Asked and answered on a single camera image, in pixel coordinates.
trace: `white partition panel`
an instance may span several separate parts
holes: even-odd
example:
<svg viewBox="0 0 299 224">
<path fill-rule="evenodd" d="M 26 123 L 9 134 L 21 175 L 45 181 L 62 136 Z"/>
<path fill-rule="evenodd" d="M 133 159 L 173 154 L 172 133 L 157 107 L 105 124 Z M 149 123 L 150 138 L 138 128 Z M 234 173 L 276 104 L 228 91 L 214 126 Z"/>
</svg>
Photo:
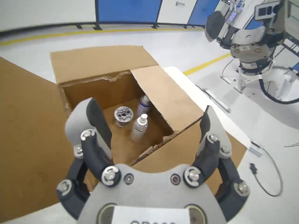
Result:
<svg viewBox="0 0 299 224">
<path fill-rule="evenodd" d="M 0 13 L 0 31 L 96 21 L 94 0 L 0 0 Z"/>
<path fill-rule="evenodd" d="M 197 0 L 163 0 L 158 23 L 187 24 Z"/>
</svg>

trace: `torn cardboard edge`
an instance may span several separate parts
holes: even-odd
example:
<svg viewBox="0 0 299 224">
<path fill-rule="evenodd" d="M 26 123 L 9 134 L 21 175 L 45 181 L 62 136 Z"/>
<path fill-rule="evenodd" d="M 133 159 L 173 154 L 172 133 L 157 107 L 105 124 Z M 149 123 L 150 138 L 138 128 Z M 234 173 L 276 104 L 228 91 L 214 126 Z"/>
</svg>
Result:
<svg viewBox="0 0 299 224">
<path fill-rule="evenodd" d="M 199 122 L 201 120 L 202 116 L 199 117 L 196 121 L 194 121 L 192 124 L 190 124 L 189 126 L 187 126 L 185 129 L 183 129 L 182 131 L 180 131 L 179 133 L 173 133 L 169 136 L 166 136 L 163 138 L 163 142 L 161 142 L 158 145 L 155 145 L 154 147 L 150 147 L 148 148 L 145 152 L 143 152 L 139 158 L 137 158 L 136 160 L 134 160 L 130 166 L 135 165 L 136 163 L 138 163 L 139 161 L 143 160 L 144 158 L 146 158 L 147 156 L 149 156 L 150 154 L 152 154 L 153 152 L 155 152 L 157 149 L 161 148 L 163 145 L 167 144 L 169 141 L 171 141 L 172 139 L 174 139 L 176 136 L 180 135 L 181 133 L 183 133 L 184 131 L 186 131 L 188 128 L 190 128 L 191 126 L 193 126 L 194 124 L 196 124 L 197 122 Z"/>
<path fill-rule="evenodd" d="M 68 99 L 66 98 L 64 89 L 59 84 L 58 84 L 58 89 L 59 89 L 60 97 L 63 102 L 64 111 L 66 113 L 66 116 L 69 117 L 72 113 L 71 105 L 68 102 Z"/>
<path fill-rule="evenodd" d="M 50 57 L 56 81 L 60 84 L 158 65 L 142 46 L 134 45 L 63 50 L 51 52 Z"/>
<path fill-rule="evenodd" d="M 68 87 L 68 86 L 72 86 L 75 84 L 83 84 L 83 83 L 89 83 L 89 82 L 93 82 L 93 81 L 98 81 L 98 80 L 107 80 L 109 82 L 114 82 L 117 81 L 118 79 L 120 79 L 123 75 L 126 74 L 132 74 L 130 71 L 125 71 L 125 72 L 120 72 L 117 76 L 115 77 L 111 77 L 111 76 L 101 76 L 101 77 L 92 77 L 92 78 L 87 78 L 84 80 L 74 80 L 71 81 L 69 83 L 64 83 L 64 84 L 60 84 L 61 87 Z"/>
</svg>

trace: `logo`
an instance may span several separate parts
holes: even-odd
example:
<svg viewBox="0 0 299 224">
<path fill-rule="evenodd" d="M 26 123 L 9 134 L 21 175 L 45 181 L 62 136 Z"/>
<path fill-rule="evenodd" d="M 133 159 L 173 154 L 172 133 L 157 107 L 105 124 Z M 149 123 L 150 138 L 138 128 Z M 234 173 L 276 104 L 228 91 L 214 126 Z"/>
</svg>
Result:
<svg viewBox="0 0 299 224">
<path fill-rule="evenodd" d="M 182 2 L 178 2 L 178 1 L 177 1 L 177 2 L 175 3 L 175 5 L 176 5 L 177 7 L 178 7 L 178 6 L 179 6 L 179 7 L 183 7 L 183 6 L 185 6 L 185 3 L 182 3 Z"/>
</svg>

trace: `box flap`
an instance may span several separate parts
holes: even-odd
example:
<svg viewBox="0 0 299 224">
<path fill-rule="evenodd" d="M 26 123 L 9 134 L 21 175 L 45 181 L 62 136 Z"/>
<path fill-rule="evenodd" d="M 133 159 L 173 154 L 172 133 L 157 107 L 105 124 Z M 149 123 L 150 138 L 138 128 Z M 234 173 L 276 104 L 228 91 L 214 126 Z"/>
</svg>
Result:
<svg viewBox="0 0 299 224">
<path fill-rule="evenodd" d="M 131 70 L 138 84 L 175 133 L 203 115 L 203 111 L 160 66 Z"/>
<path fill-rule="evenodd" d="M 107 46 L 51 53 L 57 83 L 158 65 L 142 46 Z"/>
<path fill-rule="evenodd" d="M 58 202 L 74 155 L 58 86 L 0 57 L 0 223 Z"/>
<path fill-rule="evenodd" d="M 199 123 L 200 122 L 197 122 L 186 131 L 179 134 L 142 161 L 133 165 L 132 168 L 146 173 L 160 173 L 168 171 L 180 164 L 192 165 L 201 138 Z M 231 158 L 235 166 L 238 167 L 247 148 L 230 134 L 228 134 L 228 136 L 233 151 Z M 222 183 L 219 171 L 216 170 L 206 183 L 213 194 L 216 194 L 219 185 Z"/>
</svg>

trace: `bottle cap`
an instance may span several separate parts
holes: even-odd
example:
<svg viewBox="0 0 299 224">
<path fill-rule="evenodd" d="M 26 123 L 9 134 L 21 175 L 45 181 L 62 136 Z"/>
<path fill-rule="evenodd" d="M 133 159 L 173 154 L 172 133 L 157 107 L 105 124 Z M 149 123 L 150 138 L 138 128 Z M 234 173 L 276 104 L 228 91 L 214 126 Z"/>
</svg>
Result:
<svg viewBox="0 0 299 224">
<path fill-rule="evenodd" d="M 150 99 L 149 99 L 149 97 L 148 97 L 147 95 L 144 95 L 143 100 L 144 100 L 145 102 L 150 102 Z"/>
<path fill-rule="evenodd" d="M 138 119 L 137 119 L 137 126 L 145 126 L 147 124 L 147 114 L 143 113 Z"/>
</svg>

